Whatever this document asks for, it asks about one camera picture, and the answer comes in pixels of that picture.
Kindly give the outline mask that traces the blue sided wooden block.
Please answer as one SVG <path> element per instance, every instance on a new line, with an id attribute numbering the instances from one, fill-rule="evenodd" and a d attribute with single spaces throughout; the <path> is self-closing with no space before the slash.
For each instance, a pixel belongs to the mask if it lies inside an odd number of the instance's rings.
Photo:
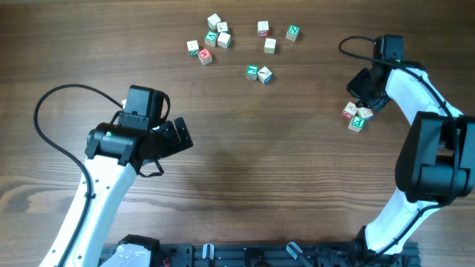
<path id="1" fill-rule="evenodd" d="M 368 120 L 373 117 L 373 112 L 370 108 L 361 107 L 357 110 L 357 116 L 361 117 L 364 120 Z"/>

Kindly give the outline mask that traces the ice cream picture block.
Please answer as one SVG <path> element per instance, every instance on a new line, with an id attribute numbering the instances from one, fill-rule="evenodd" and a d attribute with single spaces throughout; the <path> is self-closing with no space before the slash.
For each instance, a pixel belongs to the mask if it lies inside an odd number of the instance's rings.
<path id="1" fill-rule="evenodd" d="M 357 112 L 358 107 L 354 103 L 348 102 L 341 114 L 347 117 L 348 119 L 352 119 L 357 114 Z"/>

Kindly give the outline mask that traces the green letter F block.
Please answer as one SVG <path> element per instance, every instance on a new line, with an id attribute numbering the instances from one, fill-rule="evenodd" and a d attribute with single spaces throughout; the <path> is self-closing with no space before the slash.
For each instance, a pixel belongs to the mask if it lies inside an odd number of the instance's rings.
<path id="1" fill-rule="evenodd" d="M 354 116 L 348 125 L 351 131 L 359 132 L 364 128 L 365 120 L 360 116 Z"/>

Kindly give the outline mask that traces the hammer picture wooden block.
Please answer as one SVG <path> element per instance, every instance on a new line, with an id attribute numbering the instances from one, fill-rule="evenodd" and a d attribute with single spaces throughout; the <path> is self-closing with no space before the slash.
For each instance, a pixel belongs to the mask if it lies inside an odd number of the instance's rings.
<path id="1" fill-rule="evenodd" d="M 267 68 L 267 67 L 262 67 L 258 71 L 258 79 L 263 83 L 263 84 L 268 84 L 273 78 L 273 73 L 272 71 Z"/>

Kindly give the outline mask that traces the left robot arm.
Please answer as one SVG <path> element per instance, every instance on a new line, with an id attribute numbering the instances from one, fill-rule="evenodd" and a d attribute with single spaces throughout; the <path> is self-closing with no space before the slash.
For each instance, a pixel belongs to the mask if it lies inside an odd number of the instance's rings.
<path id="1" fill-rule="evenodd" d="M 33 122 L 36 132 L 73 160 L 82 172 L 65 220 L 42 266 L 96 266 L 119 204 L 141 167 L 191 148 L 184 119 L 168 120 L 169 96 L 130 86 L 125 103 L 110 122 L 98 124 L 86 141 L 84 162 L 60 147 Z"/>

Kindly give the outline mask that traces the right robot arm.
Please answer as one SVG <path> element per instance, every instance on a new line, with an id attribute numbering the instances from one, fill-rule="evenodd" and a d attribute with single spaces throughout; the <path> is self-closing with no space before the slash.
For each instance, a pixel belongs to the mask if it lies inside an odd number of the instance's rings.
<path id="1" fill-rule="evenodd" d="M 406 60 L 404 39 L 384 35 L 371 39 L 371 68 L 363 68 L 348 84 L 356 99 L 344 109 L 349 127 L 360 130 L 394 101 L 410 124 L 396 161 L 396 190 L 374 221 L 347 243 L 315 252 L 346 266 L 408 266 L 415 259 L 405 243 L 433 213 L 466 197 L 474 187 L 474 118 L 450 105 L 430 83 L 425 68 Z"/>

